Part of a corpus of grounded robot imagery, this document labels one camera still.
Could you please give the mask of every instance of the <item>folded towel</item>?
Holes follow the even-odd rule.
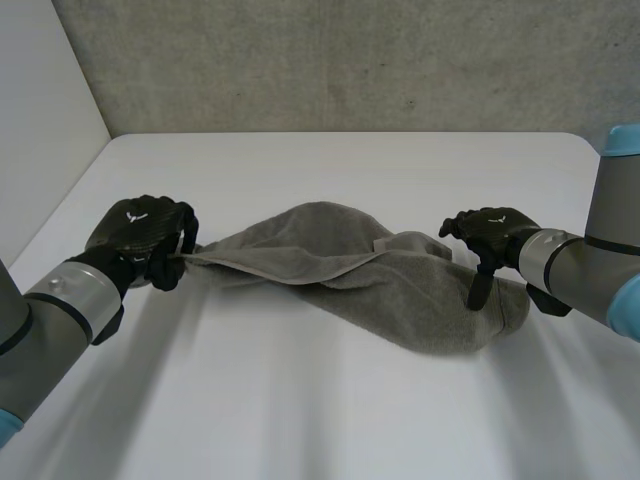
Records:
[[[410,350],[482,348],[523,324],[524,285],[496,279],[486,306],[465,307],[475,271],[419,232],[394,235],[373,217],[307,203],[184,255],[187,272],[216,288],[270,281],[302,300]]]

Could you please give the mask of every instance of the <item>white table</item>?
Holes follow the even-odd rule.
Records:
[[[309,200],[436,236],[508,205],[582,233],[597,155],[566,134],[199,134],[114,140],[11,273],[26,289],[143,193],[194,206],[207,243]],[[445,241],[457,262],[475,259]],[[502,275],[517,278],[514,272]],[[627,479],[640,470],[640,350],[533,308],[475,355],[421,356],[273,286],[131,291],[0,454],[14,479]]]

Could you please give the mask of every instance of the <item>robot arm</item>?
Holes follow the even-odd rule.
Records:
[[[480,256],[469,308],[482,308],[493,272],[507,266],[528,282],[544,313],[564,316],[575,308],[640,341],[638,178],[640,124],[616,127],[600,160],[584,238],[541,229],[508,208],[461,212],[445,221],[441,236],[464,240]]]
[[[114,205],[84,253],[54,268],[21,295],[0,262],[0,448],[26,422],[89,345],[120,326],[130,287],[172,290],[191,253],[193,209],[143,196]]]

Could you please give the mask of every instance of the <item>light blue joint cap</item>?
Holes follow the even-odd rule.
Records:
[[[603,157],[640,155],[640,123],[613,127],[604,147]]]
[[[0,448],[4,447],[13,434],[19,432],[24,423],[15,415],[0,409]]]
[[[607,322],[614,332],[640,342],[640,275],[615,294],[607,311]]]

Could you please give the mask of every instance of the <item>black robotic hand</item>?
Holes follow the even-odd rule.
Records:
[[[486,304],[493,275],[504,266],[518,268],[517,256],[513,258],[510,247],[520,238],[539,230],[529,217],[513,208],[483,208],[460,212],[456,218],[447,218],[440,228],[439,236],[453,235],[463,240],[469,250],[480,257],[478,274],[474,277],[467,308],[480,310]]]
[[[198,234],[193,208],[168,197],[143,195],[111,207],[89,237],[86,249],[108,247],[126,257],[133,268],[132,287],[151,282],[169,291],[184,273],[184,261],[173,256],[183,234],[180,252],[192,253]]]

